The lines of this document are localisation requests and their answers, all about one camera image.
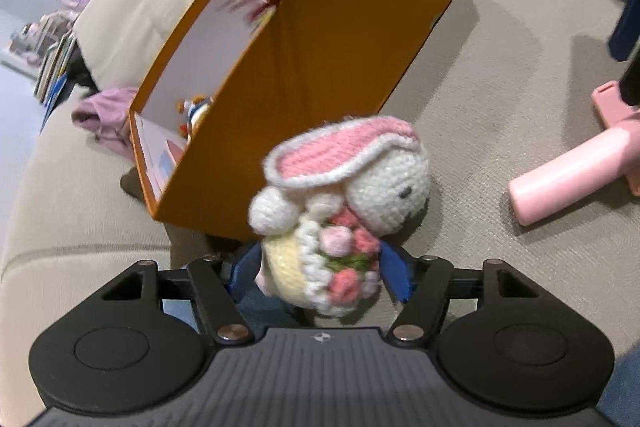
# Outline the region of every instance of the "beige couch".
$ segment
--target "beige couch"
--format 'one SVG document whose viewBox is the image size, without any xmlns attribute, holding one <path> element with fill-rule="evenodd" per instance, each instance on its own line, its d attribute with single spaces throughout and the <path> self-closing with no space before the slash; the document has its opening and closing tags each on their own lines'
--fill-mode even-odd
<svg viewBox="0 0 640 427">
<path fill-rule="evenodd" d="M 590 92 L 623 70 L 606 52 L 621 8 L 621 0 L 454 0 L 383 109 L 415 123 L 433 165 L 429 210 L 398 241 L 462 267 L 506 259 L 602 328 L 619 354 L 640 337 L 640 206 L 614 183 L 522 229 L 505 186 L 599 130 Z M 2 254 L 4 427 L 41 410 L 27 365 L 40 331 L 134 261 L 170 265 L 162 226 L 118 187 L 129 165 L 71 126 L 72 106 L 55 111 L 37 142 Z M 383 295 L 357 318 L 385 326 L 394 314 Z"/>
<path fill-rule="evenodd" d="M 42 408 L 27 356 L 35 337 L 140 259 L 169 268 L 164 227 L 120 189 L 131 163 L 71 124 L 78 93 L 50 117 L 23 174 L 2 254 L 0 415 Z"/>
</svg>

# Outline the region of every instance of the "pink handle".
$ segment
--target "pink handle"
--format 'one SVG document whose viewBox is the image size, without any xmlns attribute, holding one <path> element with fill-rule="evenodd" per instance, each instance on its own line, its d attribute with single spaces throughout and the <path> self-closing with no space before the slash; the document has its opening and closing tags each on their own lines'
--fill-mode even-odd
<svg viewBox="0 0 640 427">
<path fill-rule="evenodd" d="M 640 121 L 623 120 L 508 185 L 521 225 L 530 225 L 604 187 L 640 160 Z"/>
</svg>

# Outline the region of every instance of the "yellow crochet body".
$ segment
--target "yellow crochet body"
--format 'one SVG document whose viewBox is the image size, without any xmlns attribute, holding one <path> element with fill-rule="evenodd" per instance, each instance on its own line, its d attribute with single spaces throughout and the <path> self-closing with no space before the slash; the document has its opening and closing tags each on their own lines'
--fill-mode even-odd
<svg viewBox="0 0 640 427">
<path fill-rule="evenodd" d="M 313 304 L 305 296 L 300 245 L 294 232 L 265 237 L 262 256 L 264 279 L 270 292 L 295 306 L 312 308 Z"/>
</svg>

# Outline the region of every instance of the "floor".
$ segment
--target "floor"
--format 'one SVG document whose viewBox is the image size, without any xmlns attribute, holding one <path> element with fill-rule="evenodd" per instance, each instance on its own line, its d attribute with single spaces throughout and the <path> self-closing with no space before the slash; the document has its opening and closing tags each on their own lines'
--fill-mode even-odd
<svg viewBox="0 0 640 427">
<path fill-rule="evenodd" d="M 20 174 L 40 133 L 44 108 L 33 98 L 33 81 L 0 66 L 0 245 Z"/>
</svg>

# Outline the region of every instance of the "blue gripper pad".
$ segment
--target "blue gripper pad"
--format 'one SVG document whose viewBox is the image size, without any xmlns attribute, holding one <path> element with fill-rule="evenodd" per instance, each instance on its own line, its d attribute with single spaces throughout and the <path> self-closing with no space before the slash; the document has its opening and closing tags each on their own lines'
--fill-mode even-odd
<svg viewBox="0 0 640 427">
<path fill-rule="evenodd" d="M 254 285 L 255 276 L 260 271 L 260 264 L 262 264 L 262 248 L 258 241 L 236 262 L 229 274 L 225 286 L 234 302 L 240 302 L 249 288 Z"/>
<path fill-rule="evenodd" d="M 380 273 L 388 290 L 402 304 L 407 304 L 415 287 L 413 269 L 391 245 L 380 241 Z"/>
</svg>

